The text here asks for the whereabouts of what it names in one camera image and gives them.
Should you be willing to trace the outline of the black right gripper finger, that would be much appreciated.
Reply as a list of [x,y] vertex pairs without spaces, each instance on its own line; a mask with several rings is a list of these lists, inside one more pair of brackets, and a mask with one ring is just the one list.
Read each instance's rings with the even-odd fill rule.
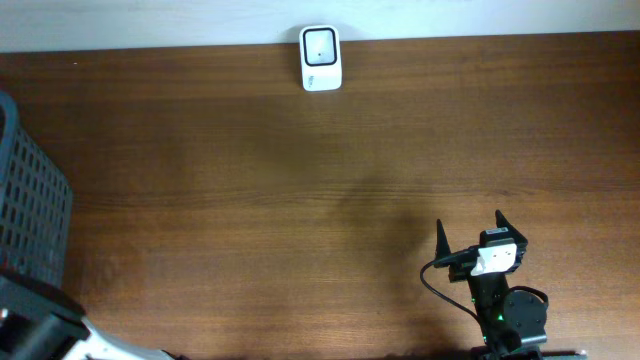
[[525,241],[526,237],[522,235],[503,215],[503,213],[497,209],[495,211],[496,218],[496,226],[498,228],[507,228],[508,231],[513,235],[515,241]]
[[435,261],[437,263],[445,263],[451,256],[449,242],[444,230],[443,223],[440,219],[436,221],[436,250]]

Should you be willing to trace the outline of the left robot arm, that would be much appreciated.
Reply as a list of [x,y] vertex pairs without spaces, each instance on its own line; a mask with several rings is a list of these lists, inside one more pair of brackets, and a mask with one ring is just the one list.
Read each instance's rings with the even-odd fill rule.
[[99,330],[62,290],[1,271],[1,357],[5,360],[154,359],[175,355],[124,342]]

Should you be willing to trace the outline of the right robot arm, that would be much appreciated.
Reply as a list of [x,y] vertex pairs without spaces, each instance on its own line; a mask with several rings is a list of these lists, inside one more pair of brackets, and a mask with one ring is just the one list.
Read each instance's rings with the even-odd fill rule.
[[431,265],[446,267],[449,281],[465,281],[472,310],[445,300],[472,315],[484,345],[471,351],[474,359],[540,359],[539,346],[547,341],[548,296],[537,289],[508,285],[507,276],[523,262],[528,240],[500,212],[496,227],[479,234],[479,243],[453,252],[443,224],[436,223],[436,250]]

